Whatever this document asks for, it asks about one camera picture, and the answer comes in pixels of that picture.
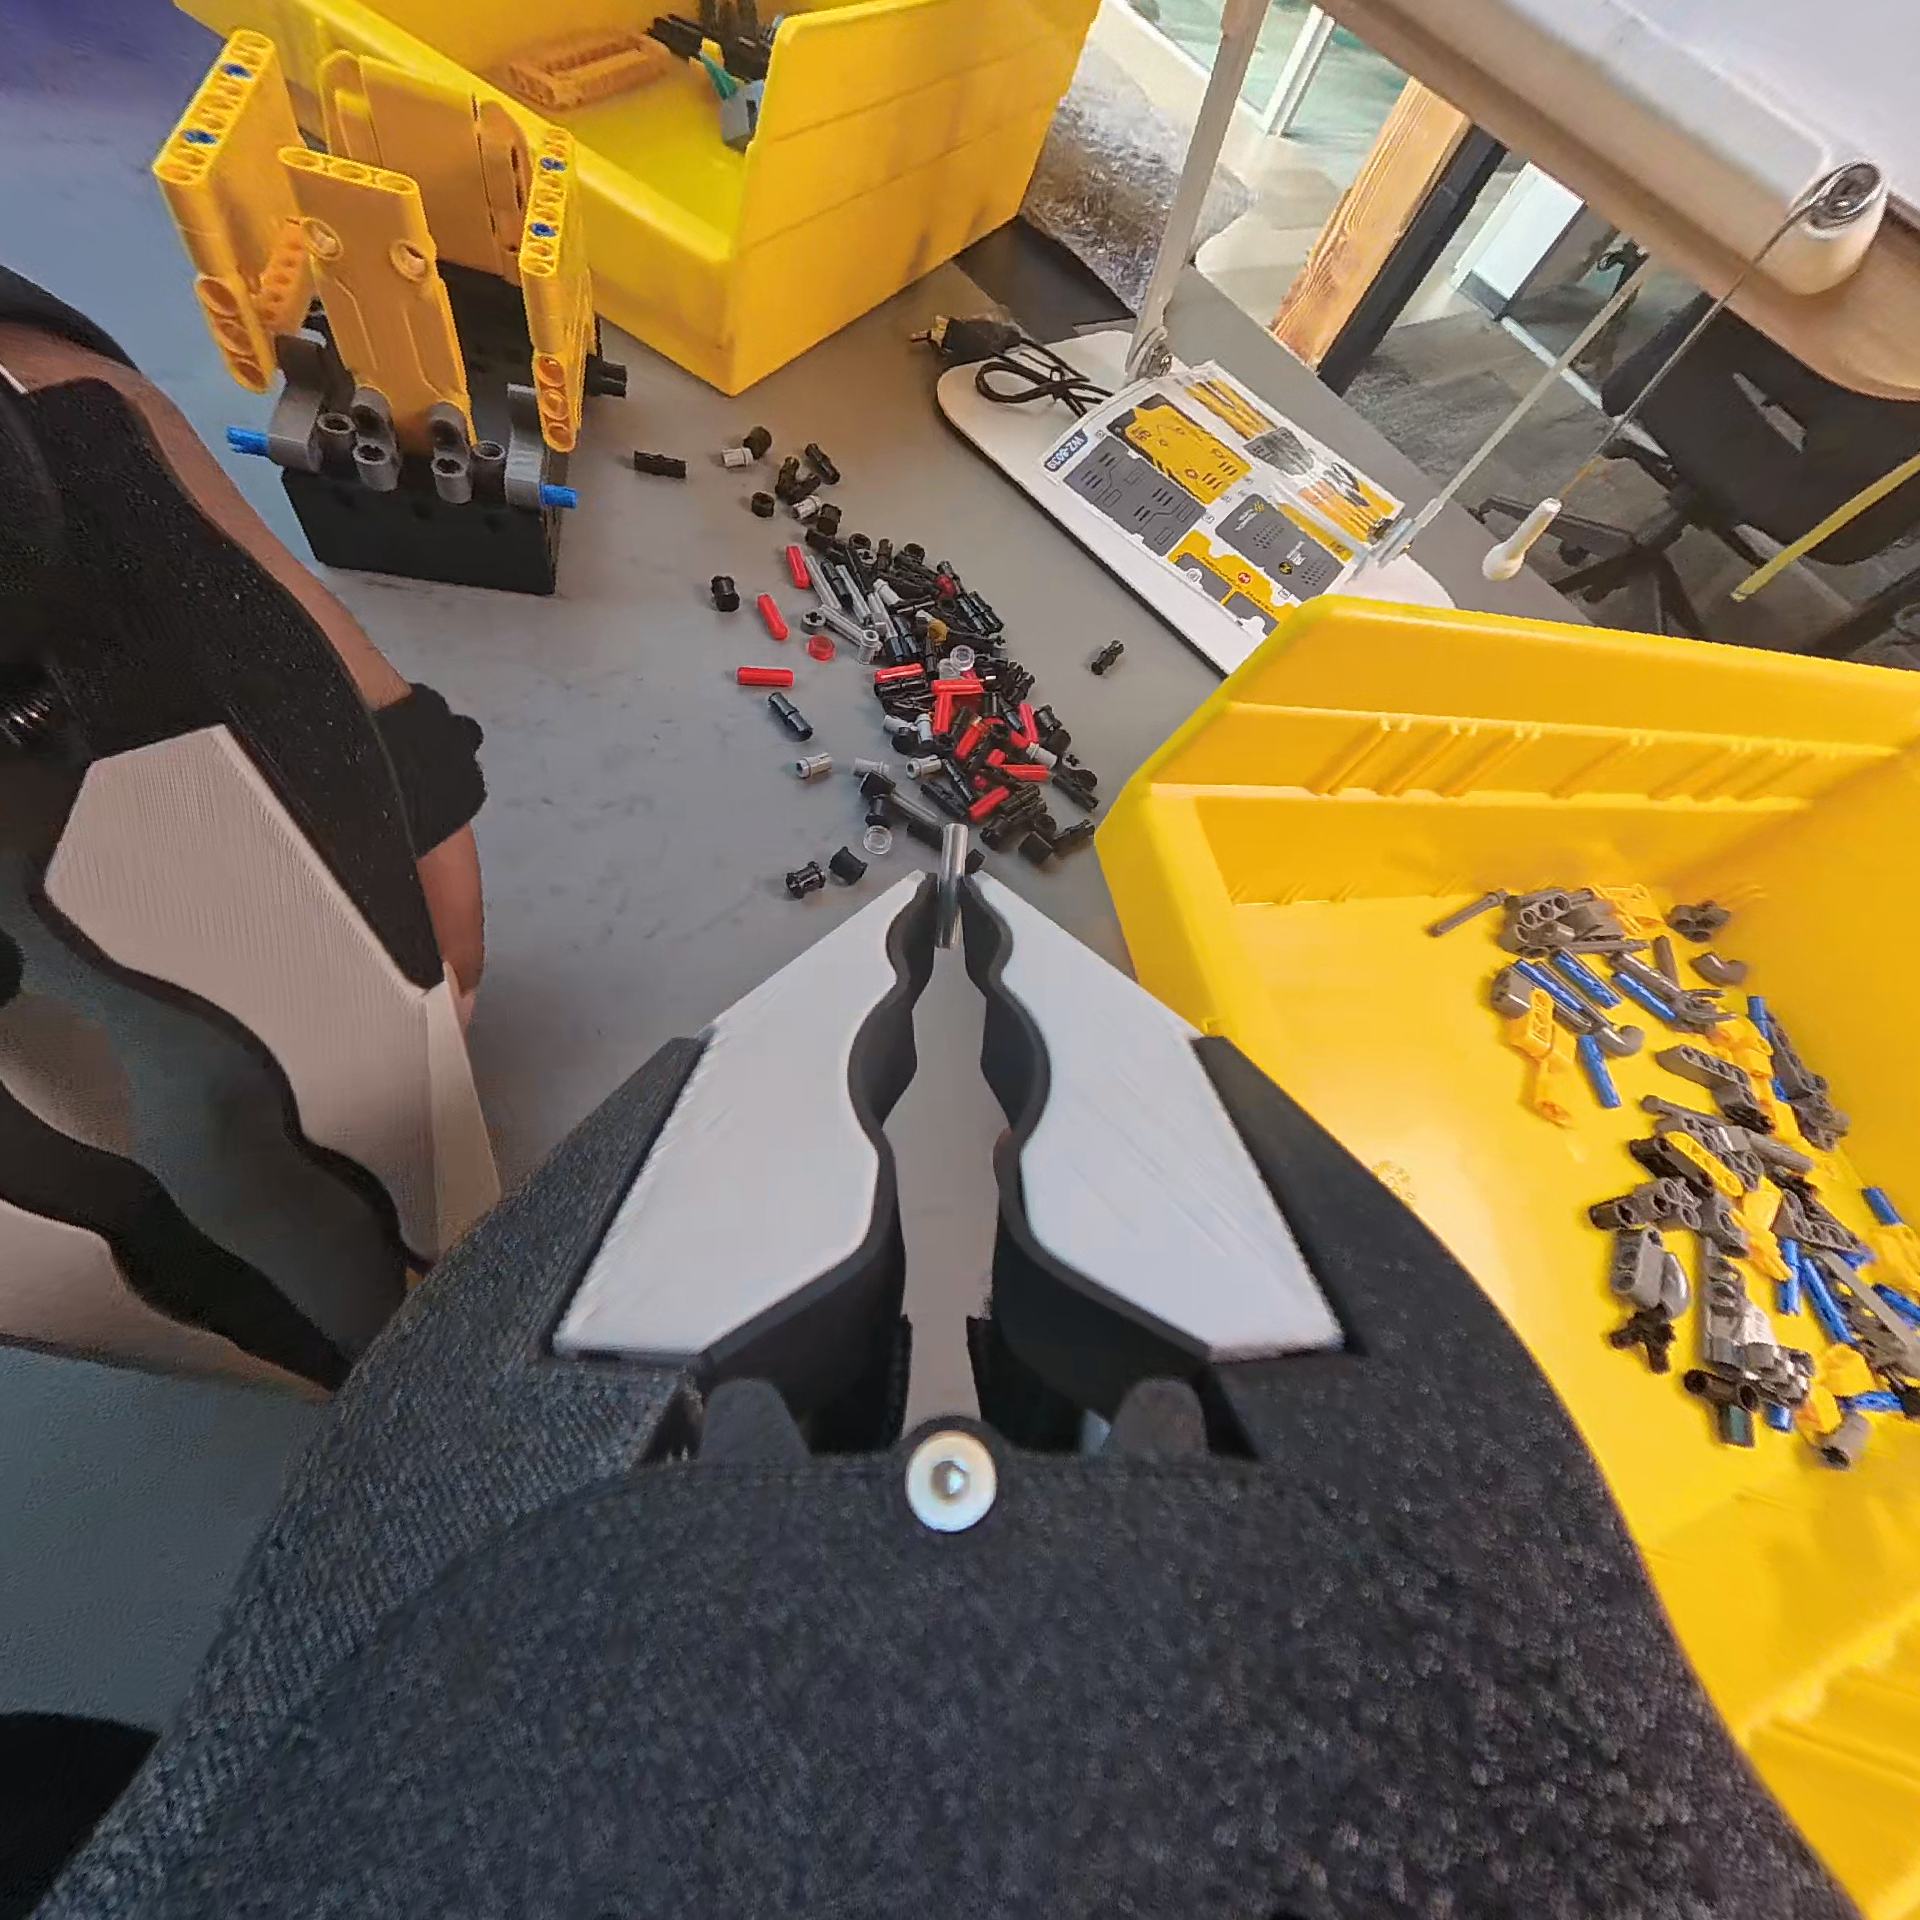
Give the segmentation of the orange lego frame piece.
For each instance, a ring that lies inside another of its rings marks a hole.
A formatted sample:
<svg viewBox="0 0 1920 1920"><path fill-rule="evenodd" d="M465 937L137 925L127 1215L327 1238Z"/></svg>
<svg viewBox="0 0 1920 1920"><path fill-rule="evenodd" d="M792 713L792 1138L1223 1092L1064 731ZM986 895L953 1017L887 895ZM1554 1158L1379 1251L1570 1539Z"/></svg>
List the orange lego frame piece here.
<svg viewBox="0 0 1920 1920"><path fill-rule="evenodd" d="M496 62L490 78L544 116L603 106L679 71L679 60L641 30L593 30L546 38Z"/></svg>

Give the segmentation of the black lego gear parts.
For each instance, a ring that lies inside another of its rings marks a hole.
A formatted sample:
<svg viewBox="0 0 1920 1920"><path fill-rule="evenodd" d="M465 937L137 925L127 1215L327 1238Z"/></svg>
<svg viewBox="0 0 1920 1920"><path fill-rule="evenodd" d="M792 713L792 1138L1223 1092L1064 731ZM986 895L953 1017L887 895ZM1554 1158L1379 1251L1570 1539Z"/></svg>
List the black lego gear parts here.
<svg viewBox="0 0 1920 1920"><path fill-rule="evenodd" d="M714 66L742 86L767 81L782 13L763 15L754 2L700 2L688 13L659 13L647 36L671 54Z"/></svg>

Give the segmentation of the yellow lego vehicle model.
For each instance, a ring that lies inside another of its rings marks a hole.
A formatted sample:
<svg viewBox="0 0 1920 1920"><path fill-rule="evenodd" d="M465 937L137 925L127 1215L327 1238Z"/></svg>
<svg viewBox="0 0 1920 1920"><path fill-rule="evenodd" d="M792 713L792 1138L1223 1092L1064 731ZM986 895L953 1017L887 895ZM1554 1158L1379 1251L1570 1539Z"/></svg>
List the yellow lego vehicle model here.
<svg viewBox="0 0 1920 1920"><path fill-rule="evenodd" d="M332 52L306 130L281 47L225 36L154 161L228 375L329 570L548 597L603 356L576 151L467 84Z"/></svg>

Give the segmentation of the lego sticker sheet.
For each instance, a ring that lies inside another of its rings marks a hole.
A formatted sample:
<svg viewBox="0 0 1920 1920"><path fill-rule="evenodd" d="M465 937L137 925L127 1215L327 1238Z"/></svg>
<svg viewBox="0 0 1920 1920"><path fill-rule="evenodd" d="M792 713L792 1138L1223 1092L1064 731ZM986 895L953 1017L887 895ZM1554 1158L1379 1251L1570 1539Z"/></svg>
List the lego sticker sheet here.
<svg viewBox="0 0 1920 1920"><path fill-rule="evenodd" d="M1038 481L1223 666L1358 578L1406 510L1219 363L1124 385L1048 446Z"/></svg>

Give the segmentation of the person's left hand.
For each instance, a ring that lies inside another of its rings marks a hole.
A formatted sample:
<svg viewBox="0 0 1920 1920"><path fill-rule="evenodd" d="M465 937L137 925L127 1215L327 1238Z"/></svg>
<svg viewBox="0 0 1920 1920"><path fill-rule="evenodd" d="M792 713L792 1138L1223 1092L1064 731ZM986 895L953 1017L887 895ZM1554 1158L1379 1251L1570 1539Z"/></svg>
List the person's left hand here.
<svg viewBox="0 0 1920 1920"><path fill-rule="evenodd" d="M180 410L143 372L50 322L6 321L3 347L8 372L27 393L86 378L113 386L139 418L185 501L249 553L326 633L393 759L427 916L454 977L460 1023L471 1027L488 963L486 887L473 838L473 818L488 799L479 723L454 711L436 690L402 679L353 612L242 498Z"/></svg>

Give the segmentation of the pile of small lego pins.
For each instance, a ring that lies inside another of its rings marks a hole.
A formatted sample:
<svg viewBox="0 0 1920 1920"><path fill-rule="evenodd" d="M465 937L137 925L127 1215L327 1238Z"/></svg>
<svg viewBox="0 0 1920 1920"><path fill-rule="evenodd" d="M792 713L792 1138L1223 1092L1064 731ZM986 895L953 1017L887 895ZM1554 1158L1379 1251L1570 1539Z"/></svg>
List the pile of small lego pins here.
<svg viewBox="0 0 1920 1920"><path fill-rule="evenodd" d="M854 894L892 851L946 855L962 846L974 874L993 851L1056 871L1094 844L1098 778L1036 674L1007 649L994 610L922 545L867 539L842 526L819 485L834 468L817 447L750 491L777 526L780 593L719 567L704 590L723 639L754 658L664 654L667 711L644 718L632 755L632 804L647 849L690 831L686 858L714 858L726 828L715 802L746 749L782 745L804 789L848 774L859 802L858 846L792 858L775 890L798 903Z"/></svg>

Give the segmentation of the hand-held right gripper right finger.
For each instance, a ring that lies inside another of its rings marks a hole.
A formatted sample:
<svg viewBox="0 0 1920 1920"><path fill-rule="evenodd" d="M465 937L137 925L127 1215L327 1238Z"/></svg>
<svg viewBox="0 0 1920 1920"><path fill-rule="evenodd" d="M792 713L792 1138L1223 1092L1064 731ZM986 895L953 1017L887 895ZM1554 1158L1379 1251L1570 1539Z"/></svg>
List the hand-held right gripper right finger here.
<svg viewBox="0 0 1920 1920"><path fill-rule="evenodd" d="M1003 1130L978 1415L1018 1450L1088 1450L1139 1388L1176 1386L1246 1450L1228 1375L1346 1350L1283 1195L1281 1094L1009 884L960 887L980 1071Z"/></svg>

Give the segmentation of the grey green lego motor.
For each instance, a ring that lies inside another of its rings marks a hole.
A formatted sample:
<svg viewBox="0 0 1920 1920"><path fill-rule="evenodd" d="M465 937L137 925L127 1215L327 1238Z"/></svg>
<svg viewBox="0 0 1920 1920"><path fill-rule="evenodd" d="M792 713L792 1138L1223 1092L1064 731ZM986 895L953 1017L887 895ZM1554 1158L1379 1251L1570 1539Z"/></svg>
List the grey green lego motor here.
<svg viewBox="0 0 1920 1920"><path fill-rule="evenodd" d="M726 146L746 154L758 137L774 43L767 36L727 38L719 52L703 47L700 62L719 101Z"/></svg>

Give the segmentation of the black office chair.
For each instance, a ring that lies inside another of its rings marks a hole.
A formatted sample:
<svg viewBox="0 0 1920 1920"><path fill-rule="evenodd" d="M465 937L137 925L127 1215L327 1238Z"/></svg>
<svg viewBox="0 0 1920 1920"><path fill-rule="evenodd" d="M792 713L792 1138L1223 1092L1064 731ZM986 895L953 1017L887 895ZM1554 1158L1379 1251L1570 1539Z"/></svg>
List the black office chair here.
<svg viewBox="0 0 1920 1920"><path fill-rule="evenodd" d="M1600 458L1640 468L1664 506L1640 527L1564 514L1534 557L1554 551L1550 583L1569 602L1603 609L1636 594L1656 633L1722 639L1673 557L1687 534L1758 570L1766 545L1783 553L1891 473L1897 487L1800 561L1848 570L1916 545L1916 403L1812 372L1706 294L1607 375L1600 411L1617 426Z"/></svg>

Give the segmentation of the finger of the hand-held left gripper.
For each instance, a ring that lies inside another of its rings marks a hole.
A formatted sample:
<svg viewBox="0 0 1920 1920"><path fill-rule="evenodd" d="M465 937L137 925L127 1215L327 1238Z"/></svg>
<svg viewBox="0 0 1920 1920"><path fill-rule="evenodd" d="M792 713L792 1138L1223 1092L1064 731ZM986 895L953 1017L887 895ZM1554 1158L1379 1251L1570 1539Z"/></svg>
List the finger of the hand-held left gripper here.
<svg viewBox="0 0 1920 1920"><path fill-rule="evenodd" d="M454 977L402 972L225 727L98 759L39 890L106 963L260 1044L299 1142L370 1178L419 1263L495 1206Z"/></svg>
<svg viewBox="0 0 1920 1920"><path fill-rule="evenodd" d="M129 1372L337 1391L401 1307L406 1254L284 1286L143 1165L3 1092L6 1347Z"/></svg>

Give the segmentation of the yellow plastic storage bin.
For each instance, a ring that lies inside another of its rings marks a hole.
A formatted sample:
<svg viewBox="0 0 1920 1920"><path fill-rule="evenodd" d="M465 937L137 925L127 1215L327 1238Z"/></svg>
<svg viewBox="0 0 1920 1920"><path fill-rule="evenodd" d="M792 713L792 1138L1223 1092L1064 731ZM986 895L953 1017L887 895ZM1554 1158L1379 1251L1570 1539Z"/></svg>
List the yellow plastic storage bin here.
<svg viewBox="0 0 1920 1920"><path fill-rule="evenodd" d="M1121 791L1098 853L1144 985L1233 1041L1463 1262L1569 1403L1687 1654L1866 1915L1916 1915L1916 1427L1828 1473L1723 1447L1606 1341L1626 1134L1522 1107L1490 890L1735 909L1748 988L1852 1118L1844 1198L1916 1230L1916 674L1336 598Z"/></svg>
<svg viewBox="0 0 1920 1920"><path fill-rule="evenodd" d="M556 113L596 315L746 393L1020 209L1096 2L758 5L760 126L697 65Z"/></svg>

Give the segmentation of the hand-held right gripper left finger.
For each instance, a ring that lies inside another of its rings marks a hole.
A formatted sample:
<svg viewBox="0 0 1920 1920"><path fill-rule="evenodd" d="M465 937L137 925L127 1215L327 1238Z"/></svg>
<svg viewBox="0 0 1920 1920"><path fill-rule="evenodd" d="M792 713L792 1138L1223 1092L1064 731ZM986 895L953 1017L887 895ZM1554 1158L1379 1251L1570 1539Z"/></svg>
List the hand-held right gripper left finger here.
<svg viewBox="0 0 1920 1920"><path fill-rule="evenodd" d="M771 1386L819 1452L895 1444L912 1327L886 1122L919 1065L940 884L904 878L708 1021L553 1353Z"/></svg>

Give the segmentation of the silver bubble wrap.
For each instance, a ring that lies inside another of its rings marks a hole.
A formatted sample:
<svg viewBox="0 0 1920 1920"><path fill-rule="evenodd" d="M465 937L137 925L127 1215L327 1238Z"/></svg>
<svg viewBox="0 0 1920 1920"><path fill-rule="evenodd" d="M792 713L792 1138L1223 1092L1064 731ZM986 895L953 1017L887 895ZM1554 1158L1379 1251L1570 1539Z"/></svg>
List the silver bubble wrap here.
<svg viewBox="0 0 1920 1920"><path fill-rule="evenodd" d="M1090 42L1048 127L1020 220L1136 313L1160 260L1207 84L1183 65L1145 73Z"/></svg>

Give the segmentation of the pile of grey blue lego parts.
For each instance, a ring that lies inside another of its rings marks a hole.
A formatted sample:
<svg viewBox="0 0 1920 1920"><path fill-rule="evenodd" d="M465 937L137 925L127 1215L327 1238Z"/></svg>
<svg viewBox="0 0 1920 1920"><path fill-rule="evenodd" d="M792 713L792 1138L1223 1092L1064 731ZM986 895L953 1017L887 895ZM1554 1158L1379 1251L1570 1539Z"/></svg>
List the pile of grey blue lego parts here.
<svg viewBox="0 0 1920 1920"><path fill-rule="evenodd" d="M1844 1198L1850 1113L1728 950L1738 913L1641 882L1490 890L1424 925L1480 925L1483 1003L1522 1107L1623 1125L1635 1179L1579 1204L1606 1238L1606 1341L1673 1380L1728 1450L1762 1430L1828 1473L1916 1427L1916 1230Z"/></svg>

